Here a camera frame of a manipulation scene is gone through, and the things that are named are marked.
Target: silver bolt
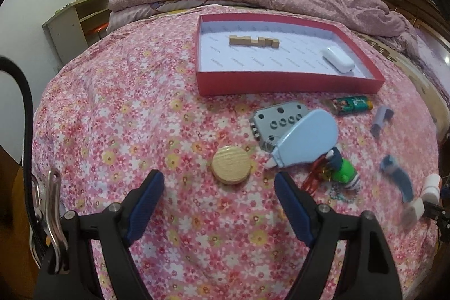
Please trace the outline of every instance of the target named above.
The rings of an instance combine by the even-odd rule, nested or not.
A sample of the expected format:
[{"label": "silver bolt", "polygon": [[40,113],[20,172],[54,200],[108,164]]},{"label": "silver bolt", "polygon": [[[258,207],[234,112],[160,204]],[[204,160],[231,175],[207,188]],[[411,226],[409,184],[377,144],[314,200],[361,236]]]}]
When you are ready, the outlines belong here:
[{"label": "silver bolt", "polygon": [[120,210],[120,203],[113,202],[111,205],[109,205],[108,210],[112,212],[118,212]]},{"label": "silver bolt", "polygon": [[67,219],[67,220],[71,220],[74,217],[75,217],[75,211],[73,211],[73,210],[69,210],[68,212],[66,212],[64,214],[64,218]]},{"label": "silver bolt", "polygon": [[326,214],[327,212],[330,212],[330,210],[331,210],[331,207],[329,207],[326,204],[320,204],[319,205],[319,211],[323,212],[324,214]]},{"label": "silver bolt", "polygon": [[373,220],[375,219],[375,214],[372,211],[366,210],[363,211],[363,216],[368,219],[368,220]]}]

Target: purple plastic piece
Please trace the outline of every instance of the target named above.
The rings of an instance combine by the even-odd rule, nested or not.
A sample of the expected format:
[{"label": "purple plastic piece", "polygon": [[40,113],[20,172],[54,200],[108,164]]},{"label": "purple plastic piece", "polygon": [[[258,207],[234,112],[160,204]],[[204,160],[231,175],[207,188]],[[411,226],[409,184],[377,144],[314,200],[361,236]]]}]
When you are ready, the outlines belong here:
[{"label": "purple plastic piece", "polygon": [[384,121],[391,121],[394,116],[394,111],[388,106],[380,106],[378,107],[377,114],[373,119],[372,127],[370,128],[370,132],[374,136],[375,139],[380,138],[380,131],[383,128]]}]

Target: round wooden disc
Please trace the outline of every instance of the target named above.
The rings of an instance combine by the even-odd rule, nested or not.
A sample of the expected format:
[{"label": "round wooden disc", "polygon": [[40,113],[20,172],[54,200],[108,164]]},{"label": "round wooden disc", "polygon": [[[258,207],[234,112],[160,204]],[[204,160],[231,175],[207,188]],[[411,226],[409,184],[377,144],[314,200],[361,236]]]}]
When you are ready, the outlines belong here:
[{"label": "round wooden disc", "polygon": [[224,184],[238,184],[249,176],[251,162],[246,151],[238,146],[220,148],[212,157],[212,173]]}]

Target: red cardboard box lid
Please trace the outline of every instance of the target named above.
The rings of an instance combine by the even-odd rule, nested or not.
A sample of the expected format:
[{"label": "red cardboard box lid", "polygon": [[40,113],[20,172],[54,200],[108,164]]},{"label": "red cardboard box lid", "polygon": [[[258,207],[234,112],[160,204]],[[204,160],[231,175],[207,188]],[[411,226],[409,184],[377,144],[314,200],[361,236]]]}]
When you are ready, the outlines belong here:
[{"label": "red cardboard box lid", "polygon": [[[306,37],[309,38],[307,39],[310,43],[309,48],[304,48],[303,45],[300,48],[299,45],[301,39],[298,39],[300,41],[295,43],[295,41],[293,41],[295,35],[287,34],[290,35],[290,38],[284,39],[284,34],[280,33],[280,30],[282,28],[286,29],[288,25],[302,26],[302,28],[296,28],[295,32],[299,35],[304,33]],[[215,35],[214,29],[217,30],[218,27],[221,29],[222,33],[217,33]],[[355,64],[359,65],[361,70],[363,70],[362,73],[364,76],[343,75],[334,68],[332,69],[335,74],[331,75],[301,71],[227,70],[227,67],[222,65],[222,63],[225,64],[225,61],[229,58],[238,62],[238,57],[239,60],[244,60],[242,56],[246,55],[246,58],[248,59],[249,49],[253,49],[251,58],[257,62],[258,52],[260,53],[260,50],[262,49],[249,46],[230,46],[229,41],[226,40],[226,38],[229,40],[228,36],[236,34],[243,36],[244,34],[257,33],[261,36],[273,37],[273,34],[275,34],[274,30],[277,30],[277,36],[280,39],[279,50],[268,50],[274,52],[274,58],[271,57],[274,62],[280,60],[279,58],[281,56],[285,56],[285,53],[289,52],[289,57],[291,59],[288,60],[300,67],[301,61],[298,62],[299,64],[296,64],[296,62],[293,61],[293,58],[296,57],[295,55],[303,53],[306,54],[306,58],[314,58],[312,56],[314,50],[311,50],[311,45],[317,45],[317,47],[319,47],[319,43],[326,45],[328,42],[326,40],[334,39],[343,48],[348,50],[349,54],[352,55],[352,58],[357,57]],[[309,34],[311,32],[314,34],[315,39],[311,38],[311,35]],[[204,48],[207,48],[205,50],[202,49],[202,38]],[[291,50],[289,51],[289,49],[287,49],[288,46],[284,48],[284,45],[290,45],[292,47]],[[195,52],[197,58],[197,85],[201,96],[275,92],[346,92],[374,94],[380,90],[385,82],[383,75],[375,64],[350,37],[341,31],[341,29],[325,22],[305,20],[286,15],[251,13],[201,15],[197,26]],[[202,52],[205,55],[206,52],[208,53],[208,58],[217,64],[217,70],[202,70]],[[315,58],[316,59],[307,60],[315,60],[317,63],[324,66],[324,61],[317,59],[317,54]],[[308,66],[305,66],[306,68],[312,66],[305,60],[306,59],[303,58],[303,61],[308,64]]]}]

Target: pink floral fabric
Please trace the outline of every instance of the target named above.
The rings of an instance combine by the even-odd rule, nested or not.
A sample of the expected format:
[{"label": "pink floral fabric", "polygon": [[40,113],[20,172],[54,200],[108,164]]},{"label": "pink floral fabric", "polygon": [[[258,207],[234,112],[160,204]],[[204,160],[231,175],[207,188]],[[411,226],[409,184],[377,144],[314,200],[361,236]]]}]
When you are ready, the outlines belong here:
[{"label": "pink floral fabric", "polygon": [[[165,175],[165,192],[142,239],[130,249],[154,299],[284,299],[308,249],[289,226],[275,196],[276,170],[251,134],[252,111],[292,100],[325,108],[332,93],[276,93],[202,98],[197,93],[194,45],[200,14],[273,13],[207,6],[178,15],[134,22],[96,43],[49,83],[35,114],[33,171],[62,173],[62,202],[80,214],[98,212],[138,187],[150,169]],[[400,191],[379,173],[386,154],[397,157],[418,195],[438,169],[433,121],[410,80],[364,40],[337,24],[386,78],[375,109],[337,117],[344,157],[361,174],[361,190],[340,192],[322,184],[317,202],[341,213],[375,212],[390,245],[404,290],[430,264],[435,224],[399,227]],[[395,111],[376,142],[369,132],[376,107]],[[251,175],[224,186],[211,173],[215,151],[244,148]],[[298,185],[305,167],[289,173]],[[343,262],[339,243],[323,292],[331,299]],[[106,299],[113,298],[101,248],[94,245]]]}]

